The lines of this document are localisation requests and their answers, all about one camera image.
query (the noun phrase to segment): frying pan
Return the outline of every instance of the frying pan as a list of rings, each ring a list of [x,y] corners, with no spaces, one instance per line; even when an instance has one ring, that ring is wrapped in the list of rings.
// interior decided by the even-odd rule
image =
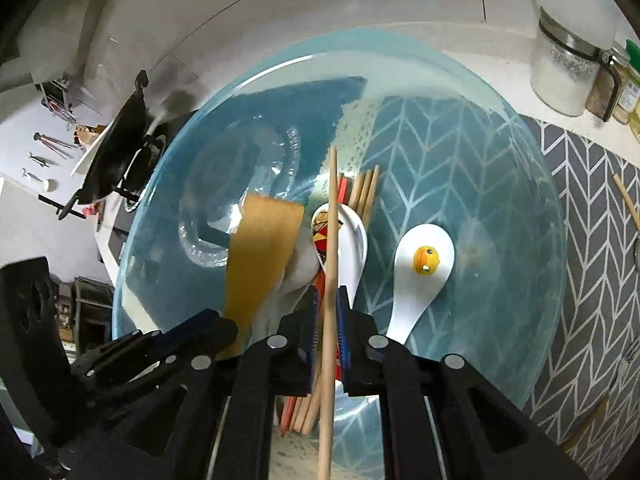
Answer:
[[[620,177],[617,174],[613,175],[613,181],[616,183],[616,186],[618,186],[618,189],[620,190],[620,194],[622,195],[622,198],[625,200],[626,207],[629,209],[629,212],[631,213],[631,218],[633,219],[634,224],[636,224],[636,229],[638,230],[638,232],[640,232],[640,216],[638,216],[638,211],[636,211],[636,205],[634,204],[634,201],[631,200],[629,193],[626,192],[625,185],[622,183],[622,180],[620,180]],[[636,240],[636,243],[634,246],[634,261],[636,263],[636,269],[638,270],[640,270],[639,256],[640,255],[638,254],[638,240]]]
[[[128,196],[118,184],[127,168],[144,144],[146,129],[146,106],[143,88],[149,84],[146,71],[136,76],[136,90],[113,120],[104,140],[98,147],[87,171],[82,187],[78,189],[62,208],[58,220],[62,220],[76,203],[91,204],[102,200],[112,191]]]

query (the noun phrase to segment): black pan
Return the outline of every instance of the black pan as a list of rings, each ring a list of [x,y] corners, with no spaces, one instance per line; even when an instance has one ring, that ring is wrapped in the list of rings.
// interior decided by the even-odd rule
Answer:
[[[73,193],[69,202],[62,208],[58,220],[62,220],[76,203],[91,204],[102,200],[113,191],[122,191],[118,190],[118,184],[145,139],[146,106],[142,89],[148,84],[146,71],[141,70],[136,77],[136,91],[127,99],[113,120],[98,146],[82,187]]]

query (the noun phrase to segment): gray placemat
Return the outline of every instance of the gray placemat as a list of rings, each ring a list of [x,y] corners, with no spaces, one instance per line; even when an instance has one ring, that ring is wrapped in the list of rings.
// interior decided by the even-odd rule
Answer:
[[[558,331],[524,411],[564,442],[606,393],[622,352],[640,334],[636,228],[611,176],[638,206],[638,168],[552,124],[524,117],[558,187],[567,238],[567,286]],[[606,414],[571,452],[606,478],[640,432],[640,360],[610,393]]]

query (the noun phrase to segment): fork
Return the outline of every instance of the fork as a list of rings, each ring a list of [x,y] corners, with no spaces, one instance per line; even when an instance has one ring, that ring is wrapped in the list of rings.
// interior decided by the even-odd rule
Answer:
[[[626,373],[629,371],[629,366],[632,361],[638,355],[638,351],[640,351],[640,337],[634,339],[634,341],[629,345],[626,351],[620,355],[618,366],[616,368],[616,373],[613,375],[611,383],[609,387],[606,389],[605,394],[602,396],[602,399],[598,403],[597,407],[591,415],[582,423],[580,428],[578,428],[572,436],[570,436],[567,440],[562,443],[562,450],[568,452],[571,450],[584,435],[584,433],[590,428],[591,424],[593,424],[600,415],[603,415],[607,411],[607,405],[609,403],[609,394],[619,385],[622,384]]]

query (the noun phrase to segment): wall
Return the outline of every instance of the wall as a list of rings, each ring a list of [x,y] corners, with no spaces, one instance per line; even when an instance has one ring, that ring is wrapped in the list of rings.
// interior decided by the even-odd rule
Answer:
[[[58,221],[54,209],[6,180],[0,192],[0,266],[46,256],[50,272],[64,282],[76,276],[109,283],[98,261],[95,222],[68,216]]]
[[[34,194],[41,193],[64,204],[84,181],[84,175],[71,176],[71,170],[83,152],[77,148],[64,149],[69,156],[64,159],[41,142],[33,140],[35,132],[67,144],[72,144],[74,138],[73,128],[67,129],[65,121],[40,104],[41,99],[42,94],[34,85],[0,93],[0,173],[30,188]],[[82,104],[74,106],[74,113],[82,124],[108,124],[99,114]],[[29,152],[46,158],[51,167],[41,168],[36,162],[29,160]],[[42,192],[39,184],[22,176],[22,168],[41,179],[53,179],[52,189]]]

